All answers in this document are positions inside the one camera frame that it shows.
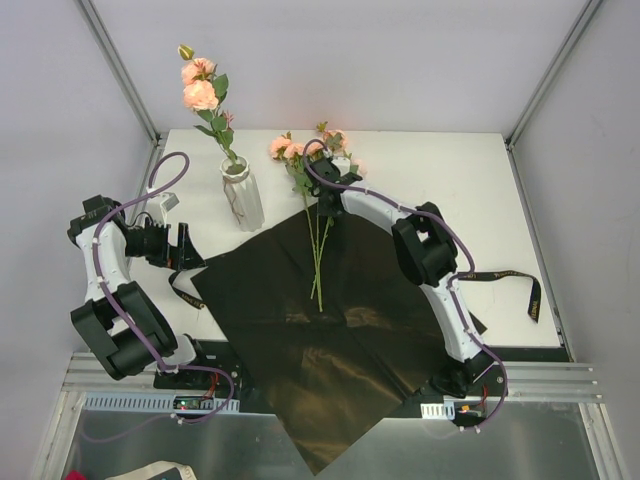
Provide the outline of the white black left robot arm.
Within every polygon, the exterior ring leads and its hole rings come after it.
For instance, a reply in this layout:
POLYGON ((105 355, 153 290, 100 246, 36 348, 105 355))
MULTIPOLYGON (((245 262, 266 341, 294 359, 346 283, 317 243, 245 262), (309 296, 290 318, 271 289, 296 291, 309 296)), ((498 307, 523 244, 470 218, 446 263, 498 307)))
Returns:
POLYGON ((169 243, 166 211, 178 203, 163 194, 142 225, 128 225, 122 205, 102 195, 83 202, 84 214, 67 231, 83 254, 87 275, 84 304, 70 313, 71 322, 97 360, 115 380, 141 373, 161 358, 177 366, 176 375, 188 388, 204 387, 210 363, 201 358, 198 342, 176 335, 140 285, 131 279, 128 260, 176 274, 205 265, 194 247, 189 227, 178 225, 177 244, 169 243))

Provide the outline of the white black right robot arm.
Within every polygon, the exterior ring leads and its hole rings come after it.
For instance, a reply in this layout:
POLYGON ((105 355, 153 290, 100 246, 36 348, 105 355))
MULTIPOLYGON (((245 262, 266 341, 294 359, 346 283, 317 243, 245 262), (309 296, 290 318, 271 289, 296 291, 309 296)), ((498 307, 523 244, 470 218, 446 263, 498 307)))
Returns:
POLYGON ((476 392, 484 385, 485 370, 492 361, 461 298, 457 237, 438 207, 431 202, 405 207, 372 190, 361 176, 342 174, 331 157, 314 162, 304 157, 303 165, 323 215, 356 215, 391 235, 400 270, 427 298, 449 357, 431 378, 431 388, 459 399, 476 392))

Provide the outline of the black paper flower wrap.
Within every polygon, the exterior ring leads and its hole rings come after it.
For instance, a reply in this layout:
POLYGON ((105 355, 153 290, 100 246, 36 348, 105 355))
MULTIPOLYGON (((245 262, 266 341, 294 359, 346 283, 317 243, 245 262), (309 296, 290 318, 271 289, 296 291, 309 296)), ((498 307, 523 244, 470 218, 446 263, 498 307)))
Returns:
POLYGON ((447 363, 421 290, 391 236, 354 216, 329 230, 320 263, 299 212, 212 257, 192 282, 313 473, 447 363))

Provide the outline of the black ribbon gold lettering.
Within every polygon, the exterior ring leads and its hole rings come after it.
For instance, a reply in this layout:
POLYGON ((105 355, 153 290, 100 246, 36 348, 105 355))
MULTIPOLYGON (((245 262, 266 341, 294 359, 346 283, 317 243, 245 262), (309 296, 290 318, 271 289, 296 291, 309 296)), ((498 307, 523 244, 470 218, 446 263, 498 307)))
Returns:
MULTIPOLYGON (((169 276, 168 283, 172 291, 184 302, 191 307, 202 310, 206 307, 206 304, 194 295, 178 288, 175 283, 180 273, 174 272, 169 276)), ((527 273, 519 272, 516 270, 501 270, 501 271, 475 271, 473 273, 460 274, 459 280, 466 282, 495 282, 507 277, 526 278, 531 281, 531 289, 529 295, 529 301, 527 305, 527 315, 535 323, 539 322, 539 307, 542 300, 542 287, 539 280, 527 273)))

